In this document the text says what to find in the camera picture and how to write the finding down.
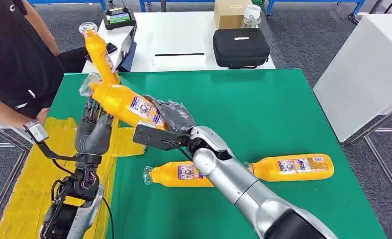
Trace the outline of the person's right hand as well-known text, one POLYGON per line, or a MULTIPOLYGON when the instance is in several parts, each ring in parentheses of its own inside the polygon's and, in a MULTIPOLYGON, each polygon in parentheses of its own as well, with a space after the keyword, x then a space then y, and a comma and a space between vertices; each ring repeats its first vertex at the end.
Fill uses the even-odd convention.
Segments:
POLYGON ((40 112, 36 116, 36 120, 38 120, 41 124, 44 124, 44 122, 45 122, 45 120, 47 118, 49 110, 50 110, 49 108, 41 109, 40 112))

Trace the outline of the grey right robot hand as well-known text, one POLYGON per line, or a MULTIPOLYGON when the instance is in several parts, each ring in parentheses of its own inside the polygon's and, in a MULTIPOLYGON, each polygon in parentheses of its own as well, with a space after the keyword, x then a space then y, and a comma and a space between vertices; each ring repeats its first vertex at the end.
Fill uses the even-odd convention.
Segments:
POLYGON ((151 95, 143 95, 143 97, 151 102, 160 112, 168 130, 184 132, 196 126, 194 118, 183 104, 174 101, 158 100, 151 95))

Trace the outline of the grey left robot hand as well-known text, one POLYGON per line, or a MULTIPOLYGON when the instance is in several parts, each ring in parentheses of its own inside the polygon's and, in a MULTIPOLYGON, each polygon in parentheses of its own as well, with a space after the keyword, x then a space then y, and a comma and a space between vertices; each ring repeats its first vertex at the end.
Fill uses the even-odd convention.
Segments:
POLYGON ((75 137, 78 153, 105 154, 110 145, 113 116, 92 97, 87 98, 75 137))

